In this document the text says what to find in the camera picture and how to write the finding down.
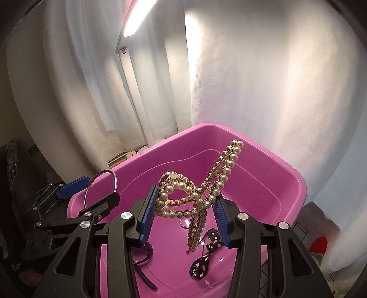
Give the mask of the white black grid bedsheet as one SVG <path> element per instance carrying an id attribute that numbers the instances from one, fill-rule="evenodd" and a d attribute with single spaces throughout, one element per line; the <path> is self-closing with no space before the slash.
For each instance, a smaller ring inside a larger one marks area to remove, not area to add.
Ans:
<path id="1" fill-rule="evenodd" d="M 331 244 L 340 233 L 338 225 L 327 218 L 323 210 L 314 202 L 310 202 L 302 208 L 292 229 L 307 248 L 318 267 L 321 267 L 327 249 L 331 247 Z M 334 280 L 330 275 L 332 273 L 323 273 L 333 297 L 336 297 L 336 290 L 332 289 Z M 267 297 L 268 276 L 269 269 L 266 260 L 262 262 L 258 297 Z"/>

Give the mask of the gold pearl hair claw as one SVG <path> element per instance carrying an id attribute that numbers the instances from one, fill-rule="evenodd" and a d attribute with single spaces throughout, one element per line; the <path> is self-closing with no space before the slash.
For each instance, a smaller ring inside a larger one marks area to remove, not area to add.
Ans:
<path id="1" fill-rule="evenodd" d="M 156 215 L 163 218 L 188 218 L 188 252 L 194 252 L 202 239 L 207 210 L 217 201 L 236 165 L 244 142 L 233 140 L 218 157 L 200 186 L 175 171 L 165 172 L 159 180 Z"/>

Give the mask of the black digital wrist watch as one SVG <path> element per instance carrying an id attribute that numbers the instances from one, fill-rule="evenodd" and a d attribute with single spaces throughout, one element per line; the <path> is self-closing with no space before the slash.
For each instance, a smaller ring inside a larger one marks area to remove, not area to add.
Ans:
<path id="1" fill-rule="evenodd" d="M 154 254 L 152 245 L 149 242 L 146 242 L 142 247 L 139 248 L 132 248 L 133 255 L 138 254 L 141 256 L 141 254 L 145 252 L 146 256 L 141 259 L 133 259 L 133 268 L 135 270 L 135 273 L 140 277 L 141 281 L 146 284 L 150 290 L 157 291 L 157 286 L 146 276 L 146 274 L 141 269 L 141 265 L 145 265 Z"/>

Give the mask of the black patterned hair clip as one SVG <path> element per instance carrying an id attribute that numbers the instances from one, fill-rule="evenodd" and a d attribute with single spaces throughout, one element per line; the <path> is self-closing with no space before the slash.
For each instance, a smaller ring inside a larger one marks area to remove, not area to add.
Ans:
<path id="1" fill-rule="evenodd" d="M 224 246 L 224 242 L 216 229 L 209 229 L 205 236 L 210 240 L 210 243 L 206 245 L 207 252 L 199 259 L 196 259 L 189 269 L 189 275 L 196 280 L 201 280 L 208 274 L 212 255 Z"/>

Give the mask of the plain silver bangle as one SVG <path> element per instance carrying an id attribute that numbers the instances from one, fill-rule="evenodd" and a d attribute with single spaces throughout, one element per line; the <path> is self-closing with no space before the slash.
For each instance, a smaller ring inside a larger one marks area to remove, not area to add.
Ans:
<path id="1" fill-rule="evenodd" d="M 110 170 L 110 169 L 104 169 L 102 171 L 100 171 L 91 181 L 90 184 L 87 186 L 84 197 L 83 197 L 83 207 L 84 209 L 87 208 L 87 196 L 88 196 L 88 192 L 91 188 L 91 186 L 93 185 L 93 183 L 103 174 L 111 174 L 113 177 L 113 182 L 114 182 L 114 188 L 113 188 L 113 192 L 116 193 L 117 192 L 117 188 L 118 188 L 118 178 L 117 175 L 115 174 L 114 171 Z"/>

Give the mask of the white sheer curtain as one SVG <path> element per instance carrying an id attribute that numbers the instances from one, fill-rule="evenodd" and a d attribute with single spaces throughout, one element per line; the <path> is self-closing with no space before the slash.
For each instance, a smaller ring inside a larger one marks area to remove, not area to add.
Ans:
<path id="1" fill-rule="evenodd" d="M 366 48 L 339 1 L 2 1 L 1 98 L 64 180 L 202 122 L 292 165 L 337 227 L 322 267 L 366 263 Z"/>

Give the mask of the pink plastic storage bin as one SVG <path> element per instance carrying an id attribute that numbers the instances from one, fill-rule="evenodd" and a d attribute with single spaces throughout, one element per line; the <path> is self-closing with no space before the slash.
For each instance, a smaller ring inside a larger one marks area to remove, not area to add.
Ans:
<path id="1" fill-rule="evenodd" d="M 229 127 L 204 123 L 193 126 L 138 153 L 100 176 L 90 190 L 75 194 L 67 215 L 76 217 L 87 205 L 116 190 L 120 204 L 110 217 L 129 210 L 133 203 L 147 196 L 161 175 L 175 171 L 200 185 L 214 163 L 233 140 L 243 141 L 243 148 L 223 190 L 223 197 L 234 201 L 239 210 L 259 222 L 277 224 L 295 222 L 307 196 L 302 176 L 280 157 Z M 149 243 L 153 255 L 141 266 L 156 285 L 152 290 L 137 278 L 141 297 L 225 297 L 236 259 L 236 250 L 219 248 L 210 259 L 208 274 L 202 280 L 190 277 L 191 264 L 206 251 L 201 244 L 187 251 L 189 219 L 156 217 Z"/>

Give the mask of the pink fuzzy strawberry headband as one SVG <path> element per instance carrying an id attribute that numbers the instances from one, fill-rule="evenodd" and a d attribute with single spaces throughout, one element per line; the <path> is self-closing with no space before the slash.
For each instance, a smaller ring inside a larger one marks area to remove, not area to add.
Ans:
<path id="1" fill-rule="evenodd" d="M 309 253 L 311 257 L 315 260 L 319 265 L 322 262 L 323 256 L 326 253 L 328 247 L 328 240 L 326 237 L 317 238 L 311 245 L 309 249 Z"/>

